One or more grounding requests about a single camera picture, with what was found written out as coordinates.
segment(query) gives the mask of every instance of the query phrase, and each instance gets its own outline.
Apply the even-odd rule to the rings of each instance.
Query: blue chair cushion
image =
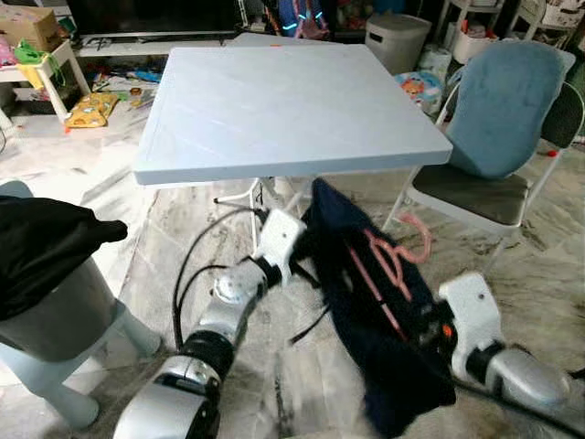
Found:
[[[501,41],[465,68],[447,129],[450,160],[468,174],[504,178],[533,155],[564,78],[558,51],[532,41]]]

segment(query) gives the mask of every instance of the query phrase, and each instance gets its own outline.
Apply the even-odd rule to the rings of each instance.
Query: marble floor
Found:
[[[115,157],[118,147],[130,154],[137,137],[131,130],[126,133],[106,141],[76,139],[68,152],[63,153],[70,159],[66,166],[46,170],[43,166],[49,161],[38,160],[38,171],[30,172],[31,166],[22,165],[18,175],[33,188],[36,178],[51,179],[47,176],[50,173],[55,178],[63,178],[61,181],[70,181],[73,187],[74,182],[81,182],[86,174],[92,173],[87,170],[90,154],[102,157],[111,151]],[[59,141],[53,146],[47,144],[47,154],[58,151],[57,144]],[[73,144],[84,144],[79,146],[79,151],[86,155],[77,156],[77,150],[72,154]],[[14,177],[14,160],[22,154],[36,155],[33,145],[26,141],[7,148],[0,155],[0,177]],[[95,166],[99,167],[100,159],[96,160]],[[547,160],[545,155],[535,155],[521,172],[534,178]],[[248,184],[248,181],[218,182],[151,193],[133,183],[127,172],[128,163],[116,164],[119,173],[105,172],[103,186],[79,190],[72,197],[98,213],[100,206],[119,202],[117,212],[121,219],[129,220],[137,230],[133,243],[103,256],[105,262],[111,262],[112,254],[129,253],[127,268],[116,268],[115,262],[109,266],[104,262],[101,268],[109,282],[121,285],[119,298],[163,336],[164,346],[153,359],[139,361],[124,339],[114,339],[93,366],[84,365],[67,381],[72,388],[95,397],[101,406],[98,420],[81,432],[72,432],[43,401],[17,382],[6,379],[0,387],[0,438],[112,437],[125,404],[172,352],[170,302],[178,266],[193,238],[228,209],[214,205],[212,198]],[[78,167],[86,174],[78,173]],[[332,176],[328,180],[381,224],[406,175],[406,171],[396,171]],[[505,336],[562,369],[579,369],[585,363],[584,188],[585,154],[571,150],[528,212],[525,226],[509,243],[487,279],[500,306]],[[110,198],[109,192],[121,195]],[[59,198],[59,194],[48,196]],[[132,203],[138,198],[140,207]],[[433,234],[431,259],[420,269],[434,291],[457,274],[480,268],[496,245],[493,237],[439,213],[419,206],[407,209],[423,219]],[[420,245],[412,230],[397,225],[392,233],[404,245],[415,249]],[[237,262],[250,247],[248,216],[230,219],[202,241],[201,248],[191,258],[190,270],[210,262]],[[208,300],[205,292],[211,283],[210,275],[203,276],[192,287],[184,311],[184,331],[189,330],[203,309]],[[321,307],[319,293],[301,280],[274,288],[262,300],[250,318],[248,334],[224,385],[220,439],[377,437],[362,414],[362,380],[337,340],[329,317],[293,347],[287,343],[289,337],[313,322]],[[0,377],[6,374],[0,369]],[[524,437],[515,424],[492,404],[460,393],[454,406],[422,415],[404,437]]]

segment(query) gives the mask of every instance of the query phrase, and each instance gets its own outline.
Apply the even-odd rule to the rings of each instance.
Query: square table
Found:
[[[175,48],[133,171],[192,185],[436,165],[451,150],[366,46]]]

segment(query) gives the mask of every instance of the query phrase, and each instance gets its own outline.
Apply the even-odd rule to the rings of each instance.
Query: white shelf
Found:
[[[75,55],[85,57],[123,57],[136,55],[168,55],[171,48],[219,48],[219,40],[205,41],[149,41],[145,43],[112,43],[98,48],[80,48]]]

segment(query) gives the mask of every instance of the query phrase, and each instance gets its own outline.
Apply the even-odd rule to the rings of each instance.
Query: television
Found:
[[[231,34],[235,0],[68,0],[83,37]]]

